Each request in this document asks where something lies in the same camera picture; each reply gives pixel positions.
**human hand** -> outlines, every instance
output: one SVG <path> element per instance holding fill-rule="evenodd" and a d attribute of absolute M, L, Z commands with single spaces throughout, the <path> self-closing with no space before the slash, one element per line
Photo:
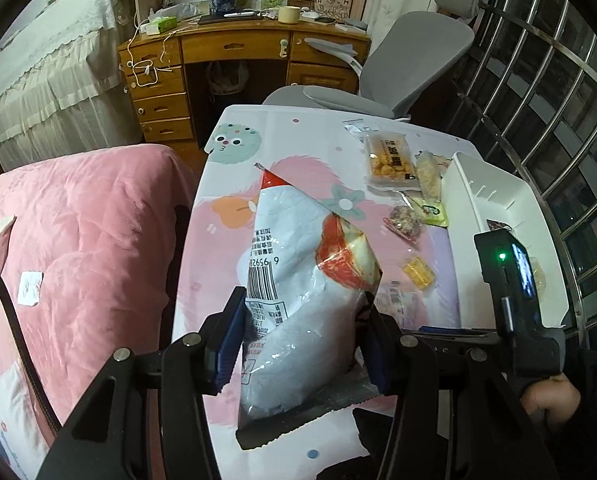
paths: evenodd
<path fill-rule="evenodd" d="M 580 403 L 581 393 L 563 374 L 532 384 L 521 397 L 528 415 L 537 410 L 546 411 L 547 427 L 552 431 L 558 431 L 569 421 Z"/>

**white tray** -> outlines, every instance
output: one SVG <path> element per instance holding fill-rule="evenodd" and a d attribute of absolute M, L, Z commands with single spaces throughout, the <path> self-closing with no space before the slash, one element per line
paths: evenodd
<path fill-rule="evenodd" d="M 483 281 L 474 235 L 489 230 L 487 220 L 508 224 L 546 277 L 539 300 L 543 325 L 561 326 L 567 313 L 565 283 L 547 224 L 528 184 L 465 153 L 455 153 L 442 180 L 443 204 L 459 286 L 463 328 L 495 328 L 490 287 Z"/>

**chair backrest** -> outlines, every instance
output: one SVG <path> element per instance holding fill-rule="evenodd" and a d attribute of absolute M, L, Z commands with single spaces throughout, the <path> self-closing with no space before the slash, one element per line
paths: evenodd
<path fill-rule="evenodd" d="M 419 94 L 467 51 L 474 32 L 436 12 L 401 16 L 363 66 L 361 96 L 403 117 Z"/>

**window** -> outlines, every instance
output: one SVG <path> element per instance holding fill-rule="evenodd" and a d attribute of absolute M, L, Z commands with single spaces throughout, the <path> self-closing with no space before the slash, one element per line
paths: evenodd
<path fill-rule="evenodd" d="M 597 346 L 597 37 L 568 0 L 487 0 L 476 27 L 446 131 L 524 175 L 547 205 L 566 325 L 584 344 L 594 328 Z"/>

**wooden desk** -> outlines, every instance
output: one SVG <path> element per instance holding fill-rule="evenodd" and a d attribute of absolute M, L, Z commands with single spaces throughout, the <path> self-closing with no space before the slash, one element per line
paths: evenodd
<path fill-rule="evenodd" d="M 216 120 L 206 81 L 209 62 L 251 60 L 245 97 L 250 104 L 261 104 L 275 89 L 290 84 L 356 91 L 354 71 L 336 57 L 310 47 L 305 38 L 351 43 L 361 63 L 370 47 L 367 36 L 349 34 L 333 25 L 285 25 L 267 19 L 213 23 L 178 32 L 165 41 L 163 54 L 168 34 L 141 34 L 130 46 L 134 63 L 150 59 L 157 68 L 172 68 L 172 72 L 158 72 L 156 84 L 139 86 L 155 81 L 154 71 L 133 75 L 128 43 L 118 52 L 147 142 L 171 146 L 197 171 L 205 164 L 203 146 Z"/>

